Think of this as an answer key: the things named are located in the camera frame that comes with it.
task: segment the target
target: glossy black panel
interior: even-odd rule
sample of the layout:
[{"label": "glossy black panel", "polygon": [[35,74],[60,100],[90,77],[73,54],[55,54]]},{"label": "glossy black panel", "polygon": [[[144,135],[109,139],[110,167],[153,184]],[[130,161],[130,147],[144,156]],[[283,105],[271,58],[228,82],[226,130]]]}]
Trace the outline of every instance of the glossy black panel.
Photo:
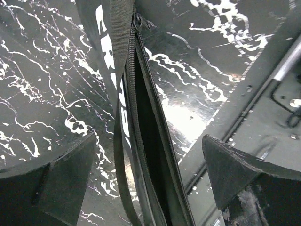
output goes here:
[{"label": "glossy black panel", "polygon": [[[137,4],[156,26],[143,36],[181,162],[295,2]],[[107,75],[95,58],[74,0],[0,0],[0,168],[94,131],[97,159],[78,225],[130,225],[117,192]],[[137,200],[129,163],[126,167]]]}]

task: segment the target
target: open zipper pocket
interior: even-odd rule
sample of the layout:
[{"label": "open zipper pocket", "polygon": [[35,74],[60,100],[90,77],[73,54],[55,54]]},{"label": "open zipper pocket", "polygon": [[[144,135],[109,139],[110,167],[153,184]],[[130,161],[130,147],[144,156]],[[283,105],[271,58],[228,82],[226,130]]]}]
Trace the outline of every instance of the open zipper pocket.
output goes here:
[{"label": "open zipper pocket", "polygon": [[[152,212],[152,224],[148,222],[147,225],[194,226],[167,122],[142,41],[140,31],[143,27],[149,28],[149,24],[141,15],[134,13],[124,74],[133,131],[131,141],[135,143],[148,196],[148,206],[142,206],[142,212],[144,208],[150,208]],[[116,173],[121,170],[116,165]],[[124,180],[121,181],[120,176],[117,179],[129,219],[134,226],[141,225],[135,219],[134,208],[130,207],[129,199],[125,199],[128,195],[124,192],[128,189],[127,185]]]}]

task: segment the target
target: zipper pull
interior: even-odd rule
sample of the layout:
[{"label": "zipper pull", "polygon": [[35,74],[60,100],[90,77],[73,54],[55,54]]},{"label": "zipper pull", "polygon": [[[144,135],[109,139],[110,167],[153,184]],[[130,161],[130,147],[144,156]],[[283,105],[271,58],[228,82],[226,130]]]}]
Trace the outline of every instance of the zipper pull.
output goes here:
[{"label": "zipper pull", "polygon": [[133,24],[136,30],[139,32],[142,30],[143,27],[146,27],[147,30],[151,29],[150,23],[139,13],[134,14]]}]

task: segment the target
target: black strap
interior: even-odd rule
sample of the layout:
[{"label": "black strap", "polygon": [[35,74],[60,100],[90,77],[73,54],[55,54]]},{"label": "black strap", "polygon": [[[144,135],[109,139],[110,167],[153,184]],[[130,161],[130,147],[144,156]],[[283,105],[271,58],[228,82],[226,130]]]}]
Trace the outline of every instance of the black strap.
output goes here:
[{"label": "black strap", "polygon": [[120,121],[119,101],[117,101],[115,126],[114,126],[114,160],[118,189],[124,210],[133,226],[142,226],[134,209],[131,194],[128,188],[126,169],[124,165],[124,153],[122,146],[122,132]]},{"label": "black strap", "polygon": [[111,41],[117,84],[126,65],[134,0],[111,0]]}]

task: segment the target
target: black bag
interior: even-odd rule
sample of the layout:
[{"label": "black bag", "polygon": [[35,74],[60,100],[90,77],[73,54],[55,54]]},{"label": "black bag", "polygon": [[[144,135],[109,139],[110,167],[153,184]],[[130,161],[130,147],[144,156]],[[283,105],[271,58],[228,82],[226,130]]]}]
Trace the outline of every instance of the black bag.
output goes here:
[{"label": "black bag", "polygon": [[[77,7],[81,16],[87,13],[91,5],[77,0]],[[87,32],[87,28],[95,30],[95,27],[90,27],[92,23],[89,23],[87,17],[82,17],[81,20],[92,46],[98,52],[103,52],[98,34]],[[149,24],[136,12],[133,0],[111,0],[110,22],[117,84],[115,87],[117,93],[124,94],[125,97],[122,101],[117,97],[116,101],[114,159],[126,214],[134,226],[143,225],[134,210],[125,174],[123,146],[128,137],[124,139],[121,126],[121,118],[125,116],[130,134],[130,160],[144,224],[193,226],[195,223],[140,33],[141,29],[148,29]]]}]

